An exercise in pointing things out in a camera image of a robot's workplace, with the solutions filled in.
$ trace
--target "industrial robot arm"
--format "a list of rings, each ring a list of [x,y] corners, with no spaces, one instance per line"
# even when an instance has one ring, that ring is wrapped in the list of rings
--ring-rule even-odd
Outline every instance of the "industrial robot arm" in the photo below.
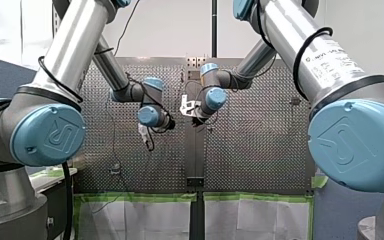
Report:
[[[277,52],[311,103],[308,146],[317,165],[343,186],[384,193],[384,76],[366,73],[333,40],[332,29],[315,23],[317,0],[302,3],[234,1],[235,17],[248,21],[263,40],[231,75],[245,80]],[[202,67],[201,80],[211,87],[192,112],[205,120],[222,107],[222,89],[232,83],[214,64]],[[239,89],[249,87],[238,82]]]
[[[85,137],[79,92],[92,58],[111,86],[114,101],[142,103],[138,112],[142,125],[157,130],[174,128],[161,103],[162,81],[133,80],[122,71],[101,36],[117,9],[129,3],[71,1],[33,82],[20,86],[11,101],[0,100],[0,167],[53,166],[78,151]]]

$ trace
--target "green strip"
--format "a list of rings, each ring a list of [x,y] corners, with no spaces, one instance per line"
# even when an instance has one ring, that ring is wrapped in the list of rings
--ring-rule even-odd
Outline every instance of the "green strip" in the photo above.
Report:
[[[49,171],[48,173],[46,173],[46,170],[42,170],[40,172],[31,174],[30,177],[38,177],[42,175],[47,177],[62,177],[64,176],[64,172],[62,171],[62,169],[52,170],[52,171]]]
[[[75,232],[75,240],[79,239],[79,228],[80,228],[80,207],[82,206],[82,202],[79,198],[74,197],[74,232]]]
[[[311,201],[305,196],[286,196],[277,194],[259,194],[259,193],[205,193],[205,201],[239,201],[241,199],[270,201],[270,202],[288,202],[288,203],[308,203]]]
[[[329,180],[326,176],[315,176],[311,178],[311,188],[323,188],[327,180]]]
[[[309,199],[311,199],[309,201],[309,208],[310,208],[310,212],[308,214],[308,240],[313,240],[313,225],[314,225],[314,197],[308,197]]]
[[[143,193],[116,193],[104,194],[77,194],[79,201],[85,202],[143,202],[143,203],[172,203],[194,202],[196,194],[143,194]]]

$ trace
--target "perforated metal panel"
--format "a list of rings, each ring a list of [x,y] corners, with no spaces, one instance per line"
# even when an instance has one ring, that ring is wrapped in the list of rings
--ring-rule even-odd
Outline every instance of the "perforated metal panel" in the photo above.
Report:
[[[137,130],[139,103],[109,100],[110,88],[92,64],[82,93],[87,124],[85,168],[79,172],[76,190],[185,192],[185,131],[178,109],[186,61],[127,58],[120,59],[120,64],[137,80],[154,76],[164,81],[163,104],[176,119],[176,129],[164,135],[153,134],[155,150],[148,152]],[[109,169],[117,163],[121,174],[110,175]]]
[[[195,161],[187,158],[199,156],[186,155],[185,148],[195,146],[186,141],[200,141],[186,138],[186,120],[179,113],[183,77],[187,76],[186,69],[192,67],[191,62],[173,58],[119,61],[135,79],[163,79],[163,103],[176,118],[176,129],[154,135],[156,149],[148,153],[137,132],[139,104],[108,101],[109,86],[92,65],[83,87],[82,107],[88,126],[83,149],[86,166],[79,173],[76,189],[186,192],[185,162]],[[240,59],[206,62],[231,69]],[[281,61],[265,76],[254,80],[251,89],[229,94],[218,122],[212,131],[207,131],[207,139],[202,139],[206,156],[205,191],[305,194],[311,189],[314,163],[306,144],[308,104],[302,101],[291,105],[294,97],[299,95]],[[119,162],[121,174],[110,175],[109,169]]]
[[[214,59],[232,69],[239,60]],[[207,133],[206,191],[305,194],[314,163],[307,152],[309,105],[299,97],[281,60],[251,89],[230,93]]]

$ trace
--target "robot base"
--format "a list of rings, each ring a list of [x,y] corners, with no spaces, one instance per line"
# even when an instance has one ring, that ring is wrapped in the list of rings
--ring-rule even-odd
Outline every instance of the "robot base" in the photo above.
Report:
[[[39,195],[23,214],[0,219],[0,240],[46,240],[48,211],[46,197]]]

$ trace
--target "metal bracket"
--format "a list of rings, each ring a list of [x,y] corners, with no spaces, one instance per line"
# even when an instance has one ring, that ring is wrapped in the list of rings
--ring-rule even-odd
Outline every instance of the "metal bracket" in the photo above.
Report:
[[[201,72],[199,70],[189,70],[188,71],[188,81],[191,80],[201,80]]]
[[[196,68],[197,67],[197,60],[196,57],[190,57],[187,58],[186,61],[188,62],[188,67],[190,68]]]
[[[201,101],[188,101],[188,95],[182,95],[182,105],[180,112],[183,116],[196,117],[195,108],[201,106]]]
[[[187,178],[186,184],[188,187],[204,187],[203,177],[189,177]]]
[[[196,58],[196,67],[200,68],[201,66],[206,64],[206,61],[207,61],[207,58],[205,58],[205,57],[197,57]]]

